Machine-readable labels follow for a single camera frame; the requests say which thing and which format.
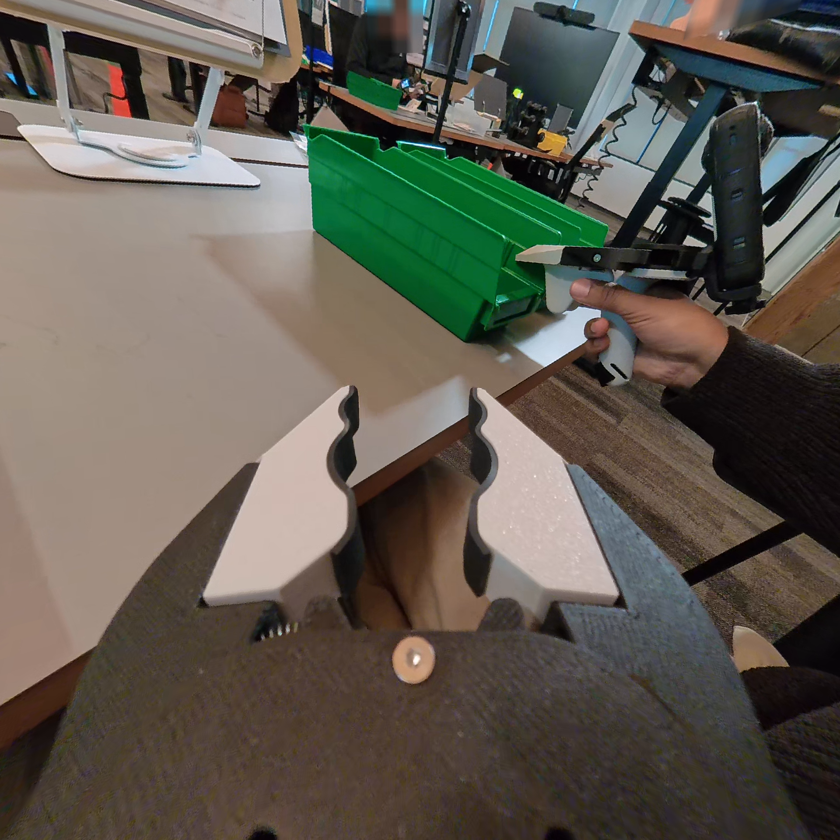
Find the black webcam bar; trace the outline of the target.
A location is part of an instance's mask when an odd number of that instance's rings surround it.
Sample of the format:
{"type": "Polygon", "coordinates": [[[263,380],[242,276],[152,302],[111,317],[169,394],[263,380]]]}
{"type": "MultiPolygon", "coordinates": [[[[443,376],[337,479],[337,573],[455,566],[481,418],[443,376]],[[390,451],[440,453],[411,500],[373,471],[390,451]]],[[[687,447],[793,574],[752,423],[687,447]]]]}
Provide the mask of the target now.
{"type": "Polygon", "coordinates": [[[574,26],[578,28],[593,28],[595,15],[585,10],[556,5],[547,2],[535,2],[532,11],[540,16],[563,26],[574,26]]]}

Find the pale shoe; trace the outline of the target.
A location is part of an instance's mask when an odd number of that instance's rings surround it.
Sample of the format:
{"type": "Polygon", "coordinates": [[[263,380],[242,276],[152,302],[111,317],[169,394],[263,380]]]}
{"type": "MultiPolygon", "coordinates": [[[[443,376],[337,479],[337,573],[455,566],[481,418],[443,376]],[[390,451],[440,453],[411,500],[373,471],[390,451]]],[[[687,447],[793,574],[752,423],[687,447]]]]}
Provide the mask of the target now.
{"type": "Polygon", "coordinates": [[[732,629],[731,660],[740,674],[753,669],[790,666],[769,640],[751,628],[738,625],[732,629]]]}

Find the monitor on black pole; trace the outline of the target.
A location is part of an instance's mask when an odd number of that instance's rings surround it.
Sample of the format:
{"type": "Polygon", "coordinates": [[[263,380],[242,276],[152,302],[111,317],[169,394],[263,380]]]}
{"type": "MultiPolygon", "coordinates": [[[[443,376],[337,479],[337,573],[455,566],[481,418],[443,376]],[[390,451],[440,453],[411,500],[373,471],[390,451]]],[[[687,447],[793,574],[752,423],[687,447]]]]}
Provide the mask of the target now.
{"type": "Polygon", "coordinates": [[[444,88],[437,94],[437,111],[432,145],[439,146],[456,77],[460,55],[471,18],[467,1],[434,1],[429,18],[424,68],[444,79],[444,88]]]}

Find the person's right forearm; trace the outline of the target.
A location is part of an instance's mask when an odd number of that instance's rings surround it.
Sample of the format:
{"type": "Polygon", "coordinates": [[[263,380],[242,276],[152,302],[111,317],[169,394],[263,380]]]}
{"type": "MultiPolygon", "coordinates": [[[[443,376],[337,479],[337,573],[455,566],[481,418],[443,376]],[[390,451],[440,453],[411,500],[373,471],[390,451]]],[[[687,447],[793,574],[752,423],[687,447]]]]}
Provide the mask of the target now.
{"type": "Polygon", "coordinates": [[[718,361],[661,405],[713,450],[719,477],[839,553],[839,368],[729,329],[718,361]]]}

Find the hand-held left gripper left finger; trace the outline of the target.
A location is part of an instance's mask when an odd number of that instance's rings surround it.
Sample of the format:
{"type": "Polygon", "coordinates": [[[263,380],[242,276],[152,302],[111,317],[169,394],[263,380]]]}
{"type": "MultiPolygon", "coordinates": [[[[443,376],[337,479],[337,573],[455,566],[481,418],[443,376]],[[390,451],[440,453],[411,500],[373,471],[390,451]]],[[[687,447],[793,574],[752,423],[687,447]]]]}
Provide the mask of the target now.
{"type": "Polygon", "coordinates": [[[346,385],[261,456],[204,603],[306,607],[321,596],[353,598],[364,568],[348,484],[359,425],[358,391],[346,385]]]}

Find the grey desk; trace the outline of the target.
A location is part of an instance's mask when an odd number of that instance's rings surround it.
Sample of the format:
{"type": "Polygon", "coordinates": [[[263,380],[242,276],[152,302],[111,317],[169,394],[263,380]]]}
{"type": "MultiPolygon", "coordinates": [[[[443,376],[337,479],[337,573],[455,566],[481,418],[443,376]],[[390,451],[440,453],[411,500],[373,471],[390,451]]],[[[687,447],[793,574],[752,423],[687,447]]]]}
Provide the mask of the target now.
{"type": "Polygon", "coordinates": [[[462,343],[312,231],[291,143],[256,189],[82,180],[2,139],[2,748],[62,708],[163,548],[342,385],[359,502],[580,354],[583,312],[462,343]]]}

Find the white document stand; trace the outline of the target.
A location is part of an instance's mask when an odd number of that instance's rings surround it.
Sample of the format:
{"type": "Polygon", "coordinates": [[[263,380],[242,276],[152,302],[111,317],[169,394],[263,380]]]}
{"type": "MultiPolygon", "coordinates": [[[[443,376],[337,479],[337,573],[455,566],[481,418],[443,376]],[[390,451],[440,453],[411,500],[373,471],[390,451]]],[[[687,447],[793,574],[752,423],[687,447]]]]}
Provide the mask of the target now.
{"type": "Polygon", "coordinates": [[[273,82],[298,71],[303,42],[296,2],[2,2],[2,11],[47,26],[60,125],[17,132],[56,172],[110,182],[257,188],[259,178],[205,143],[226,70],[273,82]],[[66,32],[108,39],[208,67],[185,140],[85,129],[70,105],[66,32]]]}

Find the person's right hand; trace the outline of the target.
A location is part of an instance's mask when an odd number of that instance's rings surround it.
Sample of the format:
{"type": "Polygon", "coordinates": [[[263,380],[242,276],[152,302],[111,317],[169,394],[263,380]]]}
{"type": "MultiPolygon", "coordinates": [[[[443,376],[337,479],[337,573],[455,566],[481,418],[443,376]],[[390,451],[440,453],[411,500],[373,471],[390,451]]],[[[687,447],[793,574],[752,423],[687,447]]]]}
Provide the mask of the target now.
{"type": "Polygon", "coordinates": [[[581,278],[572,284],[571,295],[585,308],[624,319],[637,338],[636,377],[675,392],[692,389],[728,344],[725,323],[664,283],[637,293],[581,278]]]}

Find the background green bin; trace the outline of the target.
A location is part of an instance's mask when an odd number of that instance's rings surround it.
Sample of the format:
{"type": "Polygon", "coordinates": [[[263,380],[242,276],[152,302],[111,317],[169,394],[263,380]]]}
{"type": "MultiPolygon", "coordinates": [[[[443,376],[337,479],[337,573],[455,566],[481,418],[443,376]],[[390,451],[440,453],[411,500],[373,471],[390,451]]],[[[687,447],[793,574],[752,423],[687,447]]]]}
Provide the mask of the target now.
{"type": "Polygon", "coordinates": [[[400,88],[351,70],[346,73],[346,88],[351,96],[390,112],[398,110],[403,98],[400,88]]]}

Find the brown bag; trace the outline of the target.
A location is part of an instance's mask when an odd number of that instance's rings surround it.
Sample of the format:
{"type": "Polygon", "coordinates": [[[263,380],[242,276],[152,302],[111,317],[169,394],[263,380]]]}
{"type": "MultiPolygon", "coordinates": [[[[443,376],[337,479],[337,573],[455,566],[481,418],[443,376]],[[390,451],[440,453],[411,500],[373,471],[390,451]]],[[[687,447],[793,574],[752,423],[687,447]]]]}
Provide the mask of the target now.
{"type": "Polygon", "coordinates": [[[248,105],[244,92],[235,85],[220,88],[211,118],[218,129],[245,130],[248,127],[248,105]]]}

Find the background wooden desk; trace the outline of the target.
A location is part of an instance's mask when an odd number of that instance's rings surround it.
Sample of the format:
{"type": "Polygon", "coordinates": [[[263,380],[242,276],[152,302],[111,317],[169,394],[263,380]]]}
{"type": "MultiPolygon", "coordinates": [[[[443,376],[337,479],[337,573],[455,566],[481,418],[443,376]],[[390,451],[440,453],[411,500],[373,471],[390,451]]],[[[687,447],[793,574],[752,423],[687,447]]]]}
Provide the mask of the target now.
{"type": "MultiPolygon", "coordinates": [[[[395,126],[401,130],[413,130],[431,136],[434,134],[434,122],[424,116],[412,114],[404,108],[390,111],[380,108],[365,100],[355,97],[346,88],[337,86],[327,81],[320,81],[319,88],[329,94],[333,99],[338,99],[357,110],[368,114],[371,118],[377,119],[395,126]]],[[[538,160],[545,160],[559,165],[571,165],[574,169],[612,169],[614,164],[607,160],[599,162],[593,157],[583,157],[578,163],[573,163],[573,155],[569,152],[552,154],[543,150],[532,150],[525,146],[510,141],[507,138],[496,138],[486,133],[481,134],[472,130],[461,130],[453,125],[445,125],[441,137],[446,140],[458,141],[469,145],[480,146],[498,152],[529,156],[538,160]]]]}

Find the tall wooden table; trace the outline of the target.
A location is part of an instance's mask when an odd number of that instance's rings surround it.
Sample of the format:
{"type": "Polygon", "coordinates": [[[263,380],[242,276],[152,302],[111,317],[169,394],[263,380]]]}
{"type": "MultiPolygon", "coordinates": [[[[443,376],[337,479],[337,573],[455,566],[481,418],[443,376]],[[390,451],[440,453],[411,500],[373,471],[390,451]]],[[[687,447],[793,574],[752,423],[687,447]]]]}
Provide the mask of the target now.
{"type": "Polygon", "coordinates": [[[792,59],[711,36],[634,21],[628,34],[645,56],[634,81],[658,60],[700,81],[703,93],[661,165],[633,205],[612,245],[632,245],[676,177],[689,152],[736,91],[770,97],[770,118],[783,133],[829,138],[838,130],[838,77],[792,59]]]}

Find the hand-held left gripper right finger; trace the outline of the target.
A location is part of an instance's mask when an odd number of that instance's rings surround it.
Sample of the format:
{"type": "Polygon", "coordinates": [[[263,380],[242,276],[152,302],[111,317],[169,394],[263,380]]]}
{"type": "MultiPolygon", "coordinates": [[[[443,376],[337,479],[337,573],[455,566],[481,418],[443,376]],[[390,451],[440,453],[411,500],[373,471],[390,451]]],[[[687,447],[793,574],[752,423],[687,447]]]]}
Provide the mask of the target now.
{"type": "Polygon", "coordinates": [[[470,590],[529,614],[554,603],[615,606],[620,591],[569,464],[483,388],[470,390],[468,419],[470,590]]]}

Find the black bag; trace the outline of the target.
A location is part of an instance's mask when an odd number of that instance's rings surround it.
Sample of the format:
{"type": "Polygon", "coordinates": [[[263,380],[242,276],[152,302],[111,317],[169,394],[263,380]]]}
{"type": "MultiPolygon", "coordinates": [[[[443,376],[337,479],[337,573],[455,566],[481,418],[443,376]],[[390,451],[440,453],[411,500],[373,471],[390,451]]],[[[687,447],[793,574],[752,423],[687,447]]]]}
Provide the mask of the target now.
{"type": "Polygon", "coordinates": [[[730,31],[727,41],[761,49],[825,76],[839,73],[839,19],[766,18],[730,31]]]}

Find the black computer monitor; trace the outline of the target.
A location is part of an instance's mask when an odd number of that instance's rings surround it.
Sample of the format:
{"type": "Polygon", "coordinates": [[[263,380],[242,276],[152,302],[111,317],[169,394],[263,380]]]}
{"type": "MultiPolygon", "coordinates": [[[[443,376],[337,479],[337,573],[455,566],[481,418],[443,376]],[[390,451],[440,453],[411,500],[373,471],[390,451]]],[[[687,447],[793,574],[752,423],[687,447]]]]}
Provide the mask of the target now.
{"type": "Polygon", "coordinates": [[[571,110],[568,126],[576,130],[617,40],[618,33],[609,29],[565,25],[516,7],[496,77],[508,93],[521,90],[524,103],[545,106],[550,118],[559,106],[571,110]]]}

